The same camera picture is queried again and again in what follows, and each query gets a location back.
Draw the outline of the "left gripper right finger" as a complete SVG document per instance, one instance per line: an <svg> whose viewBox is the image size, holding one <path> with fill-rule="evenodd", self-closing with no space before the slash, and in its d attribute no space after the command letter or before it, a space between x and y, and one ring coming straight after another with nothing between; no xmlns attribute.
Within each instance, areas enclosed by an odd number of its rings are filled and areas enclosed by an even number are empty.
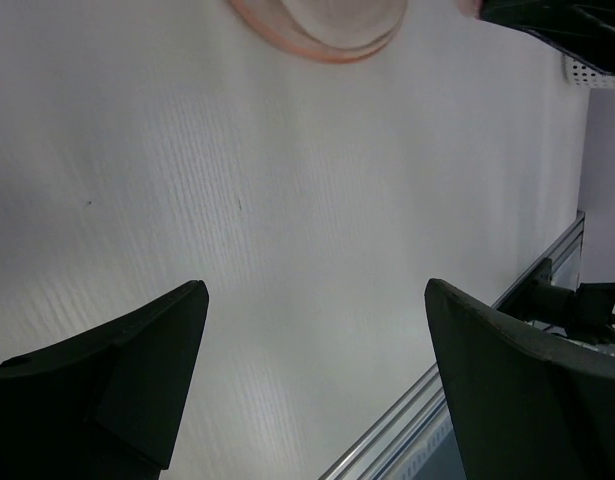
<svg viewBox="0 0 615 480"><path fill-rule="evenodd" d="M428 326L469 479L615 479L615 354L543 332L441 279Z"/></svg>

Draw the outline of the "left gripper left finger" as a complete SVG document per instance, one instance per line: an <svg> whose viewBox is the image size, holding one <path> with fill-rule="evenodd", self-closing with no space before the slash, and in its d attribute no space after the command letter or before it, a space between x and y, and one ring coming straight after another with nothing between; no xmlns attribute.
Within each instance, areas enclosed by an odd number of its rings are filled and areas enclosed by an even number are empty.
<svg viewBox="0 0 615 480"><path fill-rule="evenodd" d="M209 306L189 281L0 364L0 479L157 479L169 468Z"/></svg>

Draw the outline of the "black garment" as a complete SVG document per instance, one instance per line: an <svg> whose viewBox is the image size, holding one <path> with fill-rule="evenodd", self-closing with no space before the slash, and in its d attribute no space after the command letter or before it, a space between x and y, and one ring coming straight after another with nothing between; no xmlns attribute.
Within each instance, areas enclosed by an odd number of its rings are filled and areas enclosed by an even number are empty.
<svg viewBox="0 0 615 480"><path fill-rule="evenodd" d="M615 0L488 0L479 20L531 35L615 77Z"/></svg>

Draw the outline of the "pink floral laundry bag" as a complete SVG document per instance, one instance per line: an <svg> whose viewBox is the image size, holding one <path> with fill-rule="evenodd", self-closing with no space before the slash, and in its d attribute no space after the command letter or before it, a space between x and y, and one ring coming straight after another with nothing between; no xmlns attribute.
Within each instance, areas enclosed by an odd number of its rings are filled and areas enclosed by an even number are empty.
<svg viewBox="0 0 615 480"><path fill-rule="evenodd" d="M254 32L289 54L349 64L383 50L398 34L407 1L232 1Z"/></svg>

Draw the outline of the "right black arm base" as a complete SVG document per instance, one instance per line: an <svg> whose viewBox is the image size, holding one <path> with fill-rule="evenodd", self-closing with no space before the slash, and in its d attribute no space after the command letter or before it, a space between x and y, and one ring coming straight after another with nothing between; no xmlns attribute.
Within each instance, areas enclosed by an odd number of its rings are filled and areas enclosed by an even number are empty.
<svg viewBox="0 0 615 480"><path fill-rule="evenodd" d="M541 259L506 293L496 309L523 322L539 321L584 343L615 344L615 282L555 286L553 262Z"/></svg>

